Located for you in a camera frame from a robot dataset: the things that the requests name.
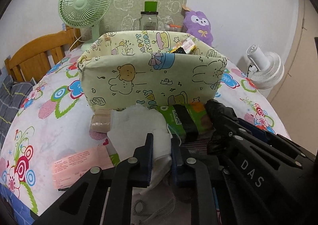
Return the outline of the small jar orange lid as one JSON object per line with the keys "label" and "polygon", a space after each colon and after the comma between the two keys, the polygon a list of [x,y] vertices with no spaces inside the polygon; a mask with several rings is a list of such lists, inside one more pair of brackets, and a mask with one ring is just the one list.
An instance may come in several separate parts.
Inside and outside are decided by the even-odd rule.
{"label": "small jar orange lid", "polygon": [[166,24],[164,30],[165,31],[172,31],[172,32],[179,32],[182,29],[182,26],[174,25],[174,24]]}

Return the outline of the floral patterned tablecloth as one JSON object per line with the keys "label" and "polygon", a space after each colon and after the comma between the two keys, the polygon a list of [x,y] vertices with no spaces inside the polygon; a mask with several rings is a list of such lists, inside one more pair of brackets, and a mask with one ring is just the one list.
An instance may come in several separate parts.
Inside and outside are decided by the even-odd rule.
{"label": "floral patterned tablecloth", "polygon": [[[42,215],[62,195],[63,189],[53,186],[55,161],[104,145],[113,166],[120,162],[107,133],[90,129],[95,110],[81,87],[77,61],[82,54],[69,53],[32,88],[1,147],[1,195],[18,214],[29,209]],[[287,136],[268,100],[229,60],[213,99],[261,130]]]}

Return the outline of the purple bunny plush toy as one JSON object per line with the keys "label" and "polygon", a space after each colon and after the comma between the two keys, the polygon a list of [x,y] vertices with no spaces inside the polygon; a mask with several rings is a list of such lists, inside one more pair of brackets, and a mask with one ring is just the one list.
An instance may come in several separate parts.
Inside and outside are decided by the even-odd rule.
{"label": "purple bunny plush toy", "polygon": [[183,27],[186,33],[212,46],[213,35],[211,33],[211,24],[203,12],[187,11],[185,13]]}

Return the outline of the white standing fan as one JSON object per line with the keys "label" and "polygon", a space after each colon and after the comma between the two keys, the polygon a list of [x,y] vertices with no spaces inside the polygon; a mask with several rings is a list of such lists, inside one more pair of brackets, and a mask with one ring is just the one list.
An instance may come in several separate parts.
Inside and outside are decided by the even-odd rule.
{"label": "white standing fan", "polygon": [[281,81],[285,67],[278,54],[263,52],[258,45],[251,45],[246,54],[250,61],[247,77],[257,89],[271,89]]}

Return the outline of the beige wrapped packet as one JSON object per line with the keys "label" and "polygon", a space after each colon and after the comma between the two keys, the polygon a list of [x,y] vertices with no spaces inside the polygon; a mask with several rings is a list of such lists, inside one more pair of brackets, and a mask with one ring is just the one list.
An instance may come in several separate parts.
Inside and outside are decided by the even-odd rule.
{"label": "beige wrapped packet", "polygon": [[91,119],[90,129],[104,134],[109,132],[111,130],[111,111],[96,110]]}

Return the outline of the yellow snack packet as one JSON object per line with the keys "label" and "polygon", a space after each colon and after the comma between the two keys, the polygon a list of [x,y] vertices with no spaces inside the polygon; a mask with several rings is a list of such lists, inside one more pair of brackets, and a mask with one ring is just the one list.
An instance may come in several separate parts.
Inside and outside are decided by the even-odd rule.
{"label": "yellow snack packet", "polygon": [[190,38],[178,42],[171,50],[170,53],[175,54],[192,54],[196,49],[195,42]]}

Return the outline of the green desk fan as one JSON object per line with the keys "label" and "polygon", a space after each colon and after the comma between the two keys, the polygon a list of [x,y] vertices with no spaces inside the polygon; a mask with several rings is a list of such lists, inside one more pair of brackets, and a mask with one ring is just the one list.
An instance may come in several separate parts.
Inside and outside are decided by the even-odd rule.
{"label": "green desk fan", "polygon": [[59,0],[61,20],[72,28],[89,28],[92,38],[82,44],[84,52],[100,37],[100,21],[110,8],[111,0]]}

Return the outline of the beige cartoon cardboard panel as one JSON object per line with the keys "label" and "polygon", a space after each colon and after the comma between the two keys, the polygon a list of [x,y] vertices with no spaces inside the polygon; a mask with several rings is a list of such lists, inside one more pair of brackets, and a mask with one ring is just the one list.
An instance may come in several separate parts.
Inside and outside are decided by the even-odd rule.
{"label": "beige cartoon cardboard panel", "polygon": [[187,0],[112,0],[110,8],[100,21],[100,33],[131,31],[139,26],[141,14],[157,17],[158,30],[183,24],[182,7]]}

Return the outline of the yellow cartoon fabric storage box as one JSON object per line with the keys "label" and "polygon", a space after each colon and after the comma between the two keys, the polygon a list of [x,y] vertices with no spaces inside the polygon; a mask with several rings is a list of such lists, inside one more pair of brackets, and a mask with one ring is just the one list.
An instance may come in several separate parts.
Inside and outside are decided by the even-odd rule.
{"label": "yellow cartoon fabric storage box", "polygon": [[[170,50],[190,37],[192,54]],[[216,95],[226,57],[196,37],[169,31],[108,32],[77,61],[81,87],[93,110],[205,103]]]}

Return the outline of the grey plaid pillow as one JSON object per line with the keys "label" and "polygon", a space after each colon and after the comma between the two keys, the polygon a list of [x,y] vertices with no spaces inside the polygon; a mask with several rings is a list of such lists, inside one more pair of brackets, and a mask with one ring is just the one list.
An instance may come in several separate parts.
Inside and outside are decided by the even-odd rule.
{"label": "grey plaid pillow", "polygon": [[29,82],[16,82],[11,75],[1,80],[0,98],[0,125],[1,125],[1,147],[5,141],[8,130],[17,115],[20,105],[32,90]]}

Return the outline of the wooden bed headboard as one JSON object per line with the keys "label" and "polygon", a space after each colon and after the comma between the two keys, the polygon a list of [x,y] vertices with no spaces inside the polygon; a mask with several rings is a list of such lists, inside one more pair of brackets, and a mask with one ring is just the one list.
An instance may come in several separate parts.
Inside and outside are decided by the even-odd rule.
{"label": "wooden bed headboard", "polygon": [[66,30],[38,37],[21,47],[12,57],[4,60],[7,73],[14,81],[39,82],[52,68],[50,60],[57,64],[65,57],[65,48],[81,44],[78,28],[66,27]]}

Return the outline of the pink packet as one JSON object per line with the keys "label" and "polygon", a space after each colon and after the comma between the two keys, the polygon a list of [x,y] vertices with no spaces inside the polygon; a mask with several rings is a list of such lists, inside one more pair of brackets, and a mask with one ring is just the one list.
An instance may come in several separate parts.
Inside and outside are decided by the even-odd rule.
{"label": "pink packet", "polygon": [[78,152],[52,164],[52,179],[55,189],[63,189],[72,186],[92,167],[109,169],[113,163],[104,145]]}

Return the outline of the green tissue pack black band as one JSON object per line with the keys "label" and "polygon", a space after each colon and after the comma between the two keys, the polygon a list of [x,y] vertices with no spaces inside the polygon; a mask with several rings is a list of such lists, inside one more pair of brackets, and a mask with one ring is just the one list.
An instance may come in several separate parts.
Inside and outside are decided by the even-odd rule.
{"label": "green tissue pack black band", "polygon": [[174,104],[155,108],[166,120],[168,128],[183,143],[194,142],[212,133],[213,125],[204,104]]}

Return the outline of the white soft cloth pack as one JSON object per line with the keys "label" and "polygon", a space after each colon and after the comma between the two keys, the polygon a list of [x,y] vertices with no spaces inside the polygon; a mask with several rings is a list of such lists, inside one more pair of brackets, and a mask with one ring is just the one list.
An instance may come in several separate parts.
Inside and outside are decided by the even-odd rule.
{"label": "white soft cloth pack", "polygon": [[150,185],[134,189],[134,195],[144,195],[154,189],[170,170],[172,135],[163,115],[155,109],[136,104],[121,112],[111,112],[111,129],[107,135],[120,161],[132,157],[135,149],[145,144],[147,134],[153,135]]}

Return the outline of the glass jar with green lid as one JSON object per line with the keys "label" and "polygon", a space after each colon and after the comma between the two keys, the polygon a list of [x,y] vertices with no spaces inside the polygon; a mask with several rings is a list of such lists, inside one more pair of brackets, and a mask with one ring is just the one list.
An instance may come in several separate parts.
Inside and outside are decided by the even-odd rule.
{"label": "glass jar with green lid", "polygon": [[136,19],[133,24],[133,30],[158,30],[158,11],[156,1],[146,1],[144,10],[141,11],[141,17]]}

